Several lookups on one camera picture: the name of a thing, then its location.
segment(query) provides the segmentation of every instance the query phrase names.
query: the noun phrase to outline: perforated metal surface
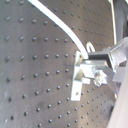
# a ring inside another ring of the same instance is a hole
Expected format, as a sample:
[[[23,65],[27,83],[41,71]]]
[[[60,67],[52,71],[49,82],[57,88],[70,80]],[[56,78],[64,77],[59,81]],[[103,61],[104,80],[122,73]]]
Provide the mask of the perforated metal surface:
[[[40,0],[82,43],[112,46],[106,0]],[[70,101],[74,53],[71,39],[27,1],[0,1],[0,127],[103,128],[114,94],[107,86],[83,85]]]

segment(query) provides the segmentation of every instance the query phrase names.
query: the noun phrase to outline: metal plate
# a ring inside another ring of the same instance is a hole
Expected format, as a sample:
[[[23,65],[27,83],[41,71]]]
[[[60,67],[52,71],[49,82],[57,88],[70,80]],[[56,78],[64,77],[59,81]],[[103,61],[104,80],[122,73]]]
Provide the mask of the metal plate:
[[[40,1],[84,45],[91,41],[101,50],[114,44],[106,0]],[[0,1],[1,128],[107,126],[114,104],[108,86],[83,85],[81,101],[70,101],[76,50],[71,39],[28,1]]]

